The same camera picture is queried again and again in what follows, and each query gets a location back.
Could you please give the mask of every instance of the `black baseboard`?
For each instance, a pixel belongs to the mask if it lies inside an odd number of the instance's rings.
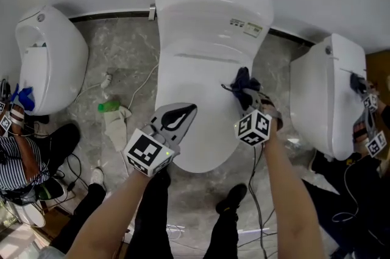
[[[312,46],[315,45],[315,43],[312,43],[311,41],[305,40],[303,38],[299,38],[299,37],[291,35],[291,34],[287,34],[286,32],[281,32],[280,30],[277,30],[277,29],[271,28],[271,29],[269,29],[268,33],[270,35],[273,35],[273,36],[288,39],[288,40],[291,40],[291,41],[296,42],[298,44],[302,44],[302,45],[309,47],[309,48],[311,48]]]
[[[84,21],[105,20],[109,18],[148,18],[148,17],[149,17],[148,11],[128,11],[128,12],[111,12],[111,13],[78,16],[75,18],[70,18],[69,20],[72,23],[77,23],[77,22],[84,22]]]
[[[84,21],[94,21],[94,20],[105,20],[112,18],[148,18],[149,11],[128,11],[128,12],[112,12],[112,13],[101,13],[101,14],[92,14],[86,16],[78,16],[75,18],[70,18],[72,23],[84,22]],[[277,36],[280,38],[288,39],[298,44],[302,44],[306,47],[311,48],[314,46],[314,43],[299,38],[297,36],[281,32],[280,30],[271,28],[268,32],[270,35]]]

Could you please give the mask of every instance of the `person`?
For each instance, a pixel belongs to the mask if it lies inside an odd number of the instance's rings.
[[[105,196],[104,173],[101,168],[97,167],[92,171],[87,195],[74,210],[69,222],[61,229],[58,236],[51,241],[49,247],[40,252],[38,259],[64,257],[85,221],[101,205]]]
[[[13,105],[24,117],[24,109]],[[8,105],[0,115],[5,115]],[[23,118],[11,115],[18,122]],[[80,133],[74,124],[67,124],[45,138],[29,138],[20,124],[12,122],[8,137],[0,127],[0,190],[15,191],[41,184],[52,177],[67,156],[76,148]]]
[[[390,128],[390,107],[381,100],[376,117]],[[355,126],[354,139],[365,143],[367,130],[362,124]],[[322,174],[339,194],[303,181],[320,225],[340,246],[334,257],[354,253],[356,259],[390,258],[389,203],[385,195],[389,178],[380,178],[380,160],[367,155],[366,149],[347,160],[329,162],[316,151],[310,169]]]
[[[314,205],[303,182],[295,174],[276,131],[277,121],[273,119],[271,136],[265,144],[265,157],[277,215],[279,257],[323,259]],[[111,259],[141,198],[126,258],[172,258],[166,233],[170,183],[166,169],[152,179],[135,169],[120,189],[85,221],[69,251],[57,252],[47,258],[59,259],[66,254],[66,258],[71,259]],[[237,258],[237,209],[245,194],[246,186],[237,185],[217,204],[219,219],[205,258]]]

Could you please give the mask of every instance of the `marble floor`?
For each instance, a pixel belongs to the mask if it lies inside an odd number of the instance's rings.
[[[105,72],[109,72],[113,74],[113,81],[106,89],[106,95],[119,99],[123,106],[127,106],[133,92],[158,63],[157,22],[145,18],[120,18],[86,21],[75,25],[90,49],[83,89],[102,82]],[[330,185],[326,184],[321,176],[306,169],[313,150],[293,129],[289,117],[289,63],[307,50],[295,42],[268,35],[255,58],[253,76],[261,82],[264,92],[274,100],[283,115],[284,127],[280,131],[280,138],[285,143],[297,173],[316,185],[329,188]],[[127,120],[128,137],[135,128],[142,127],[154,112],[156,92],[157,71],[135,96],[131,108],[133,115]],[[107,190],[114,191],[126,179],[132,167],[125,166],[121,154],[115,152],[109,137],[104,134],[104,119],[102,114],[98,113],[98,104],[104,101],[99,87],[91,89],[84,93],[77,103],[53,115],[45,130],[50,132],[63,123],[77,122],[82,138],[75,154],[81,159],[82,178],[88,181],[91,170],[95,166],[101,166],[105,173]],[[73,170],[78,170],[75,158],[70,158],[69,162]],[[232,186],[240,182],[248,183],[252,165],[253,149],[240,144],[225,163],[207,173],[192,174],[181,170],[175,164],[169,167],[172,183],[169,188],[168,223],[185,227],[183,235],[171,242],[175,256],[203,257],[218,218],[215,204]],[[63,171],[67,182],[75,179],[67,165],[63,165]],[[272,212],[273,204],[264,161],[260,163],[254,185],[263,219],[266,219]],[[85,195],[85,189],[79,182],[74,191],[76,198],[64,203],[71,211]],[[257,209],[249,194],[243,200],[238,216],[238,230],[259,228]],[[269,228],[269,233],[276,232],[275,214],[271,216],[266,227]],[[336,249],[336,244],[325,233],[323,237],[325,251],[330,254]],[[277,250],[277,235],[266,237],[264,246],[268,255],[274,253]],[[258,241],[240,247],[238,253],[239,258],[263,258]],[[277,255],[274,253],[269,258],[275,259]]]

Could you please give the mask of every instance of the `forearm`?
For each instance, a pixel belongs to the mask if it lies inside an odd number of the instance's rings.
[[[38,166],[37,161],[35,160],[34,153],[26,138],[15,135],[15,140],[18,143],[20,149],[24,176],[28,181],[40,172],[40,168]]]
[[[266,143],[265,157],[277,215],[280,258],[323,258],[313,202],[276,135]]]
[[[67,258],[111,259],[129,226],[149,178],[138,171],[86,221]]]

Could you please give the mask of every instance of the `white toilet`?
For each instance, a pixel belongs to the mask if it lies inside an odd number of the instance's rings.
[[[271,0],[156,0],[160,66],[156,108],[175,102],[198,107],[174,162],[206,172],[225,162],[238,145],[239,120],[230,85],[253,60],[274,19]]]
[[[364,50],[337,34],[291,62],[292,124],[314,148],[337,160],[353,153],[353,125],[364,110],[350,87],[352,72],[366,78]]]
[[[16,26],[22,59],[19,90],[33,87],[31,115],[49,115],[69,106],[83,84],[88,46],[72,22],[45,5],[24,14]]]

